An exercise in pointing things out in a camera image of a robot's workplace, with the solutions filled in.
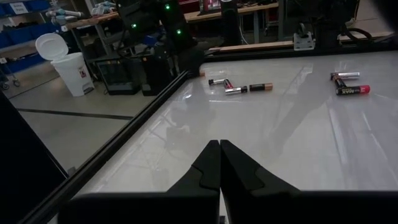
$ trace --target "battery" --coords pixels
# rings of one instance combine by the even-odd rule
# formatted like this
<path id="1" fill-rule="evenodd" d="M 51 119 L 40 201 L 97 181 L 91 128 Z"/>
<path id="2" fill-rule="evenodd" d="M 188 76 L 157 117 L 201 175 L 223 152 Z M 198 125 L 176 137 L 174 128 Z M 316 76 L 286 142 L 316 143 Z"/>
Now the battery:
<path id="1" fill-rule="evenodd" d="M 334 75 L 331 79 L 335 81 L 336 88 L 347 87 L 344 81 L 340 78 L 340 76 Z"/>
<path id="2" fill-rule="evenodd" d="M 220 80 L 209 80 L 209 85 L 219 85 L 224 83 L 224 80 L 226 80 L 226 78 L 220 79 Z"/>
<path id="3" fill-rule="evenodd" d="M 224 79 L 224 88 L 227 89 L 231 89 L 234 88 L 234 86 L 232 85 L 232 83 L 226 78 Z"/>
<path id="4" fill-rule="evenodd" d="M 271 91 L 273 88 L 272 83 L 249 85 L 250 91 Z"/>
<path id="5" fill-rule="evenodd" d="M 351 80 L 351 79 L 359 79 L 360 73 L 359 72 L 349 72 L 349 73 L 333 72 L 333 73 L 330 73 L 330 80 L 332 80 L 335 75 L 338 75 L 342 80 Z"/>
<path id="6" fill-rule="evenodd" d="M 336 89 L 336 95 L 358 95 L 358 94 L 368 94 L 371 91 L 371 87 L 369 85 L 363 86 L 352 86 L 352 87 L 343 87 Z"/>
<path id="7" fill-rule="evenodd" d="M 248 87 L 247 86 L 241 86 L 241 87 L 225 90 L 225 95 L 247 93 L 247 92 L 248 92 Z"/>

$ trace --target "white table surface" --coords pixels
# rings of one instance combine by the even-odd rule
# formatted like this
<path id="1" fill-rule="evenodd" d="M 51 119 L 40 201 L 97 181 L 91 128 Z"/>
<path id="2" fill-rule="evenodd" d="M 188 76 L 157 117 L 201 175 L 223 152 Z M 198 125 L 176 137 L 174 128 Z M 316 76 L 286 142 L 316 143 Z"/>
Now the white table surface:
<path id="1" fill-rule="evenodd" d="M 398 190 L 398 52 L 206 63 L 81 189 L 163 192 L 212 139 L 302 190 Z M 336 96 L 330 72 L 369 95 Z M 208 79 L 272 92 L 226 96 Z"/>

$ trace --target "floor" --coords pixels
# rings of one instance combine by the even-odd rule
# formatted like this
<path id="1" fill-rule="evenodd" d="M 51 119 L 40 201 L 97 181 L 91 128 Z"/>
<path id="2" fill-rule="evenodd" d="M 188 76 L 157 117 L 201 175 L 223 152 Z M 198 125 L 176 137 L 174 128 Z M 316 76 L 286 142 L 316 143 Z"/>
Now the floor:
<path id="1" fill-rule="evenodd" d="M 102 83 L 74 98 L 49 63 L 17 73 L 4 91 L 65 170 L 79 168 L 154 97 L 104 95 Z"/>
<path id="2" fill-rule="evenodd" d="M 44 62 L 32 68 L 17 72 L 15 76 L 20 81 L 21 86 L 14 86 L 12 84 L 13 77 L 8 77 L 10 89 L 3 92 L 9 99 L 53 80 L 59 77 L 59 74 L 51 66 L 50 62 Z"/>

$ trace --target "trash can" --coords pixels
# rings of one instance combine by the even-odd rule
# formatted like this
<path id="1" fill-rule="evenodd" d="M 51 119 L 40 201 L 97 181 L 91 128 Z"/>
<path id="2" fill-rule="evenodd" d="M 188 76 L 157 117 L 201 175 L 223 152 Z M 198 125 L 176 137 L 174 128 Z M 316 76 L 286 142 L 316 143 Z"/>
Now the trash can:
<path id="1" fill-rule="evenodd" d="M 81 52 L 68 54 L 68 46 L 58 34 L 44 34 L 36 40 L 40 56 L 51 61 L 73 96 L 83 96 L 94 89 Z"/>

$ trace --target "black floor stripe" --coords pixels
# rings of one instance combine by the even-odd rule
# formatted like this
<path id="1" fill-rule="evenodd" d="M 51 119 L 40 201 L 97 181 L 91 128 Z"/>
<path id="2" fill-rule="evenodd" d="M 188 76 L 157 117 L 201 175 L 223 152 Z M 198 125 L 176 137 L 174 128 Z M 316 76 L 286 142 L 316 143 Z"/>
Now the black floor stripe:
<path id="1" fill-rule="evenodd" d="M 60 77 L 52 78 L 52 79 L 50 79 L 50 80 L 48 80 L 48 81 L 46 81 L 46 82 L 43 82 L 42 84 L 39 84 L 39 85 L 37 85 L 37 86 L 35 86 L 35 87 L 33 87 L 33 88 L 30 88 L 30 89 L 28 89 L 28 90 L 22 91 L 22 92 L 16 94 L 15 96 L 12 96 L 12 97 L 8 98 L 8 100 L 11 100 L 11 99 L 13 99 L 13 98 L 15 98 L 15 97 L 17 97 L 17 96 L 19 96 L 19 95 L 22 95 L 22 94 L 24 94 L 24 93 L 26 93 L 26 92 L 28 92 L 28 91 L 31 91 L 31 90 L 33 90 L 33 89 L 36 89 L 37 87 L 40 87 L 40 86 L 42 86 L 42 85 L 44 85 L 44 84 L 46 84 L 46 83 L 49 83 L 49 82 L 51 82 L 52 80 L 57 79 L 57 78 L 60 78 Z"/>
<path id="2" fill-rule="evenodd" d="M 89 113 L 75 113 L 75 112 L 65 112 L 65 111 L 48 111 L 48 110 L 33 110 L 33 109 L 17 109 L 21 112 L 30 113 L 45 113 L 45 114 L 57 114 L 65 116 L 81 116 L 86 118 L 107 118 L 107 119 L 121 119 L 129 121 L 133 119 L 132 116 L 119 116 L 119 115 L 109 115 L 109 114 L 89 114 Z"/>

